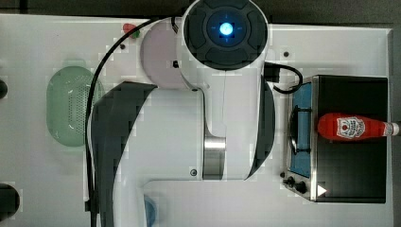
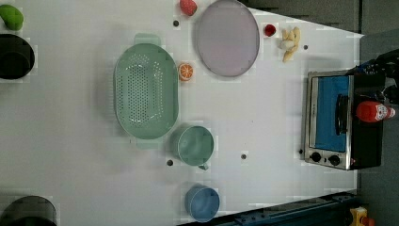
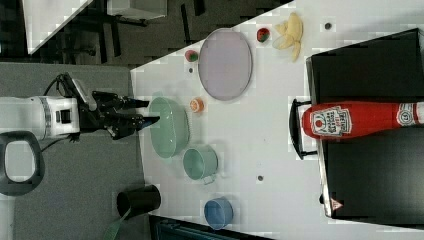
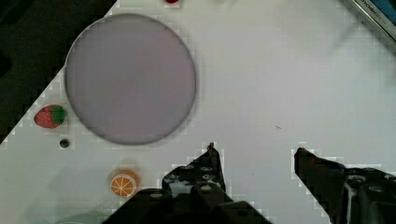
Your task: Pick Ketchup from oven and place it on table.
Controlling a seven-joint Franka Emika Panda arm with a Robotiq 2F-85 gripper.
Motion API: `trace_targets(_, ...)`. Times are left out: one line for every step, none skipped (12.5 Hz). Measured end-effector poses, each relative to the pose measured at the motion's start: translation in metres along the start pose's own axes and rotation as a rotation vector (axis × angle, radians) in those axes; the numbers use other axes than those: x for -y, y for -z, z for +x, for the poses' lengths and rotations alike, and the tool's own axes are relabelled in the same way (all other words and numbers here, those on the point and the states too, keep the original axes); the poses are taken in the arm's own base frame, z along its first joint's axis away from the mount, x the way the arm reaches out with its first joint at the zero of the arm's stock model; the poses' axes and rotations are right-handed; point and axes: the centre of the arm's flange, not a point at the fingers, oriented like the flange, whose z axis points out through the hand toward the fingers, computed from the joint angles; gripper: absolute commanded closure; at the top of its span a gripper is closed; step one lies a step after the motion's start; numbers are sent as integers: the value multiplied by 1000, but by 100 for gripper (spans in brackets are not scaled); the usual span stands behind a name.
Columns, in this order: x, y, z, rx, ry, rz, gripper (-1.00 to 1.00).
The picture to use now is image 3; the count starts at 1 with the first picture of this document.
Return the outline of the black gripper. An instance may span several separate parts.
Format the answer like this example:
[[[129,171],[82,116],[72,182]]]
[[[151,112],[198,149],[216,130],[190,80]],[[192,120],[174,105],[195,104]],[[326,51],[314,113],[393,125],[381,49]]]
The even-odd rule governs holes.
[[[136,117],[131,128],[129,120],[123,118],[118,110],[130,108],[146,108],[149,102],[120,96],[115,93],[93,91],[91,93],[97,104],[95,110],[91,111],[87,104],[79,106],[79,128],[81,133],[92,133],[97,130],[107,130],[113,140],[132,135],[160,120],[159,116]]]

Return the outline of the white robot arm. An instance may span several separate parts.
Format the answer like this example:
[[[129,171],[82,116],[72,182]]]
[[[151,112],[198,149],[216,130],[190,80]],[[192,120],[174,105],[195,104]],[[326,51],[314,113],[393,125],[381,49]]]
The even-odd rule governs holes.
[[[106,130],[118,140],[156,123],[157,116],[128,114],[146,108],[147,101],[94,91],[74,96],[33,96],[1,99],[1,193],[22,196],[43,180],[45,164],[40,143],[47,139],[76,139],[82,133]],[[7,167],[14,160],[33,163],[25,180],[15,180]]]

